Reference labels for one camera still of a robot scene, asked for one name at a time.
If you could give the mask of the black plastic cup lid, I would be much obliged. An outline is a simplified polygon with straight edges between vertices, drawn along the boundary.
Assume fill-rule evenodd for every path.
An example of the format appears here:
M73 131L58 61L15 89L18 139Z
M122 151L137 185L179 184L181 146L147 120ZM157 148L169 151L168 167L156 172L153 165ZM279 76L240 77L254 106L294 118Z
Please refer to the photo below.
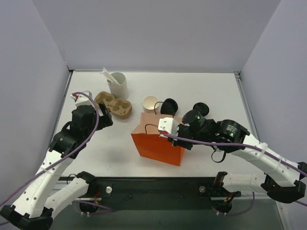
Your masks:
M210 111L208 105L202 102L195 103L193 109L199 111L202 116L207 116Z

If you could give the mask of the orange paper takeout bag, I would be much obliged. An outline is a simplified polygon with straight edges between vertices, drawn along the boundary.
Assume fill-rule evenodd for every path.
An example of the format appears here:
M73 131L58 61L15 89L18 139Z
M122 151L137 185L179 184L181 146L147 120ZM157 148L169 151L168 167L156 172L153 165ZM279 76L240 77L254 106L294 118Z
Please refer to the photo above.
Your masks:
M159 136L159 119L165 117L173 117L180 121L179 117L171 115L142 113L140 123L132 131L131 136L140 156L179 166L185 150L182 147L173 147L166 138Z

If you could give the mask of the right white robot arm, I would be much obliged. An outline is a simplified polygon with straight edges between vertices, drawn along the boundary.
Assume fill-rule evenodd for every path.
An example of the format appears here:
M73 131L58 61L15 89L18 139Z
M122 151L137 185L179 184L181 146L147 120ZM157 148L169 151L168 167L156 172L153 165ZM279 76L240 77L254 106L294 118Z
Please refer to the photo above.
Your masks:
M280 156L233 120L216 122L197 110L190 110L181 123L174 118L160 120L159 129L170 135L168 139L173 146L191 149L193 145L208 143L214 151L240 157L262 171L260 174L219 172L213 183L217 195L237 191L265 193L286 204L305 196L306 185L301 180L307 175L306 163Z

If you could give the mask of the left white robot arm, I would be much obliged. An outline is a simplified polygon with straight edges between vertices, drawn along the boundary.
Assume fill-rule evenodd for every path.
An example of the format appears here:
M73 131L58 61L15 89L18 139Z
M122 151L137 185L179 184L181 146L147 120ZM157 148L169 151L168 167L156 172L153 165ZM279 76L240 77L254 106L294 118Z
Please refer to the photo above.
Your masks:
M99 103L102 115L92 105L80 105L72 111L72 120L65 124L50 143L45 159L35 178L11 205L0 211L1 217L21 230L48 230L54 218L75 199L92 197L98 190L97 178L80 172L64 188L51 191L65 169L85 148L87 138L96 130L113 124L104 103Z

